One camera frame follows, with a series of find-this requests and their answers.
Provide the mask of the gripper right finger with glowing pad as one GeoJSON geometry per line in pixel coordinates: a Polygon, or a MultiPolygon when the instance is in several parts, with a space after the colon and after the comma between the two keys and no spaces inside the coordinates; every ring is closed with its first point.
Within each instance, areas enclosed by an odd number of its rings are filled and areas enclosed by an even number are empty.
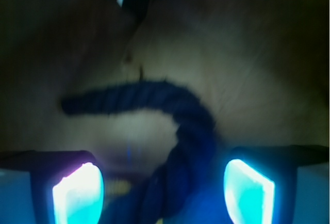
{"type": "Polygon", "coordinates": [[[329,223],[329,148],[236,147],[223,186],[233,223],[329,223]]]}

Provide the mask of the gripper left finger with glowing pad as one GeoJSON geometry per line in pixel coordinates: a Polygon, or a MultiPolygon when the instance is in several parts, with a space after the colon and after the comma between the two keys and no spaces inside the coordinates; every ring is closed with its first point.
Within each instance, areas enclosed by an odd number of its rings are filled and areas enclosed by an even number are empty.
{"type": "Polygon", "coordinates": [[[98,223],[103,202],[88,151],[1,152],[1,223],[98,223]]]}

